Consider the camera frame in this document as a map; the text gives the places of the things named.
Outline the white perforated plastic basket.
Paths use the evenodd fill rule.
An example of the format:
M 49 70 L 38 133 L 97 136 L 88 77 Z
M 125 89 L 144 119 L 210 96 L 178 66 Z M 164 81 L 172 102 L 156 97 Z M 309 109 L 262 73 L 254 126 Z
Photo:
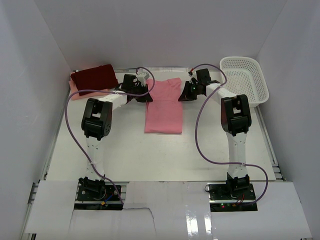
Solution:
M 251 108 L 269 99 L 269 90 L 261 66 L 255 59 L 228 56 L 220 60 L 219 66 L 227 79 L 224 87 L 236 95 L 246 95 Z

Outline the pink t-shirt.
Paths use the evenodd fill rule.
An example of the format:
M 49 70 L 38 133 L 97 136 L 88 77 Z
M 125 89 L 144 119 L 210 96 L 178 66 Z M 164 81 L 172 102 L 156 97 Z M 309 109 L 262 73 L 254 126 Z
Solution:
M 183 106 L 178 101 L 181 95 L 180 78 L 164 81 L 147 80 L 151 89 L 152 102 L 148 102 L 145 111 L 144 132 L 147 134 L 178 134 L 183 131 Z

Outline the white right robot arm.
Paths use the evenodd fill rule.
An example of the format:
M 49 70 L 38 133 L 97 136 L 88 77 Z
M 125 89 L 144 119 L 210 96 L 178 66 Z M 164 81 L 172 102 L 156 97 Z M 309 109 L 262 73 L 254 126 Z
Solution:
M 209 186 L 206 190 L 227 195 L 236 200 L 244 198 L 250 187 L 250 177 L 246 167 L 246 138 L 252 125 L 248 97 L 245 94 L 236 95 L 224 88 L 225 82 L 212 80 L 209 70 L 204 68 L 196 73 L 190 71 L 190 80 L 185 82 L 180 102 L 195 101 L 198 95 L 214 99 L 220 104 L 220 122 L 228 140 L 229 162 L 209 160 L 203 153 L 200 155 L 209 163 L 228 165 L 227 179 L 220 187 Z

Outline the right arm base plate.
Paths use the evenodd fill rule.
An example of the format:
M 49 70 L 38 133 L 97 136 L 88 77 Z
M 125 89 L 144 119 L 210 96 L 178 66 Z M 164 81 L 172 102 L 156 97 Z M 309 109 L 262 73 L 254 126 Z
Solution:
M 222 212 L 256 212 L 256 200 L 253 184 L 250 183 L 247 189 L 241 189 L 230 193 L 226 184 L 207 184 L 204 190 L 209 195 L 210 211 L 212 213 Z

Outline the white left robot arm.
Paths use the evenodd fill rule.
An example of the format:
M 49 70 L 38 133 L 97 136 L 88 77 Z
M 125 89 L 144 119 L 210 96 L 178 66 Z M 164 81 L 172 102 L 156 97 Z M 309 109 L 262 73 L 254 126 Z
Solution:
M 111 131 L 113 111 L 133 99 L 140 103 L 153 101 L 147 84 L 149 77 L 150 75 L 146 72 L 137 75 L 125 74 L 123 82 L 115 88 L 114 93 L 87 100 L 81 129 L 84 132 L 87 155 L 90 158 L 87 165 L 89 177 L 95 180 L 102 180 L 105 177 L 101 144 Z

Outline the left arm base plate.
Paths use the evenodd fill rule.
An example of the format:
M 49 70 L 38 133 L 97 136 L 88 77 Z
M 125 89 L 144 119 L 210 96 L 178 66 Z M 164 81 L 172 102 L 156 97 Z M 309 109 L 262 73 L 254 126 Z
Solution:
M 74 203 L 75 210 L 121 211 L 123 204 L 113 185 L 105 185 L 99 192 L 78 186 Z

